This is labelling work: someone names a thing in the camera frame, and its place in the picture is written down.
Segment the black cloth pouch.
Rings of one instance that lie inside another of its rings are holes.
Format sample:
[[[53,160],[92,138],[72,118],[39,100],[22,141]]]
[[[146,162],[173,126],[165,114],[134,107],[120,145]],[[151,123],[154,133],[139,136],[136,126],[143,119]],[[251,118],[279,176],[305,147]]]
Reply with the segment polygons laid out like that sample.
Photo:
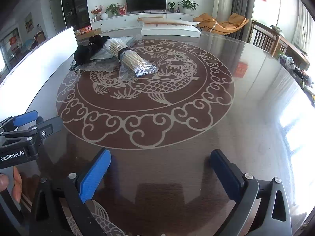
[[[88,45],[79,45],[74,52],[74,60],[77,65],[88,62],[91,57],[101,50],[109,36],[95,35],[89,38]]]

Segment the cotton swab bag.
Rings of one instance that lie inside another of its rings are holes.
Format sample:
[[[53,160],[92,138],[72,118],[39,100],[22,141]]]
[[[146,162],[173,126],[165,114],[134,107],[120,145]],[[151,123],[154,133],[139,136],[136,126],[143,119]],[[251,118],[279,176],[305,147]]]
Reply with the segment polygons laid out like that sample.
[[[158,72],[158,68],[145,59],[137,52],[133,51],[120,38],[110,38],[104,44],[105,49],[116,57],[121,64],[122,70],[133,73],[136,77],[145,76]]]

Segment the white storage box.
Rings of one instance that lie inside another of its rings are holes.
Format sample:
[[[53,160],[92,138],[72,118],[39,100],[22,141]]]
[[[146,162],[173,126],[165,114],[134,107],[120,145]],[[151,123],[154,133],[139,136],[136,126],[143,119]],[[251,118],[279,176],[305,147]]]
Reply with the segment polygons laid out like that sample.
[[[41,87],[76,49],[70,27],[28,53],[1,83],[1,120],[25,113]]]

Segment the dark display cabinet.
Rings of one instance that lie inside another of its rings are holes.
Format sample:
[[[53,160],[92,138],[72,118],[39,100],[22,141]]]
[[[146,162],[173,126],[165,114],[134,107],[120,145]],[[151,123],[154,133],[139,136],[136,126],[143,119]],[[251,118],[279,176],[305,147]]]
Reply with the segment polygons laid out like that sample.
[[[80,30],[90,25],[86,0],[61,0],[61,4],[67,28]]]

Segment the red flower vase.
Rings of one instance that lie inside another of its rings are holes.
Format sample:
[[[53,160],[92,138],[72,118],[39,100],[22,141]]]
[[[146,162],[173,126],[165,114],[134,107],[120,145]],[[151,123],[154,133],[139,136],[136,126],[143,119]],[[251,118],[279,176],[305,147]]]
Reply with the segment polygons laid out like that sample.
[[[95,6],[95,8],[90,11],[90,13],[94,16],[95,21],[100,20],[103,7],[104,7],[103,5]]]

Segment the green potted plant left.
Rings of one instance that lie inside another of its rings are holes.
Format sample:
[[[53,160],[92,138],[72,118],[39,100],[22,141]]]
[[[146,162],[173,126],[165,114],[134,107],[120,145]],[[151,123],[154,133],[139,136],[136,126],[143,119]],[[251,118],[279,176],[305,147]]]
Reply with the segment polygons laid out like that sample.
[[[112,17],[119,16],[120,7],[121,5],[119,3],[112,3],[111,5],[107,7],[106,13]]]

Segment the green potted plant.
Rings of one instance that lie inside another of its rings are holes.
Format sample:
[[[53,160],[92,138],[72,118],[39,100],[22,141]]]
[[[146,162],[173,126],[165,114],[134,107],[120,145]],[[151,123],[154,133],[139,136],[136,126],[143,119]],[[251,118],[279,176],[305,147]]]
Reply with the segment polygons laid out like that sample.
[[[178,5],[182,7],[183,13],[192,13],[199,6],[196,1],[191,0],[179,0]]]
[[[111,5],[107,7],[106,13],[112,17],[119,16],[120,7],[121,5],[119,3],[112,3]]]

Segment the white flat carton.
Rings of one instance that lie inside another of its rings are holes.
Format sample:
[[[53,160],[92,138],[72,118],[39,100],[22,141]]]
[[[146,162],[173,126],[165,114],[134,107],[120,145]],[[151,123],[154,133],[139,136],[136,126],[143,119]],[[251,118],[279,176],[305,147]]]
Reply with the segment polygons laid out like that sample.
[[[197,38],[201,36],[201,31],[197,29],[196,22],[157,17],[140,18],[139,21],[143,22],[143,36],[168,35]]]

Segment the black flat television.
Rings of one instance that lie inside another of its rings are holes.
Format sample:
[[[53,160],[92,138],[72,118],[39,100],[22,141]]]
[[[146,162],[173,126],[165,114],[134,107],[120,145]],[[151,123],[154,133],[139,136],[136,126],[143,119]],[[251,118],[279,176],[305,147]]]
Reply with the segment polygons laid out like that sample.
[[[127,11],[165,10],[167,0],[126,0]]]

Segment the wooden side table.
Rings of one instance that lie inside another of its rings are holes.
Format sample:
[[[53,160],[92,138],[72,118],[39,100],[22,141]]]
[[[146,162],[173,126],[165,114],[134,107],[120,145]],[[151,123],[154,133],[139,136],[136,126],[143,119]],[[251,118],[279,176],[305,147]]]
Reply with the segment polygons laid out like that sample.
[[[280,35],[277,52],[292,57],[295,65],[303,70],[308,70],[310,66],[309,59],[296,45],[286,40]]]

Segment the wooden dining chair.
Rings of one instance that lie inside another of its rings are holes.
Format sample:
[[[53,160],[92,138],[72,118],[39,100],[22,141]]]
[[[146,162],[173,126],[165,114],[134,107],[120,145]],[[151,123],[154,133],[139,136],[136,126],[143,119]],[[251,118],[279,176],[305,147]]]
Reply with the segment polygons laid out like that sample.
[[[247,42],[275,56],[280,35],[270,27],[253,20]]]

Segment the orange lounge chair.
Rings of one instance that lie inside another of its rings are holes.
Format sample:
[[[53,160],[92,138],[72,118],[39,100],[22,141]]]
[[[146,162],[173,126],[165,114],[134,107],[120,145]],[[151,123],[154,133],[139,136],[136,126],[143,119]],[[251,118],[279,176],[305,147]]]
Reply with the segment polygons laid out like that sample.
[[[196,26],[202,31],[212,32],[219,35],[228,35],[237,32],[249,23],[247,18],[237,13],[233,13],[227,21],[221,22],[217,21],[217,19],[211,17],[207,13],[203,13],[194,18],[193,21],[197,23]]]

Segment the green potted plant right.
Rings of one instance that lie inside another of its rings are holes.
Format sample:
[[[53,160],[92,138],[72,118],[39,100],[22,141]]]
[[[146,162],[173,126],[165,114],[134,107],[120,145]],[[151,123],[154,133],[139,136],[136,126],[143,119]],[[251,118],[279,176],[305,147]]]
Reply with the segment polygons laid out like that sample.
[[[191,0],[179,0],[178,5],[182,7],[183,13],[192,13],[199,6],[196,1]]]

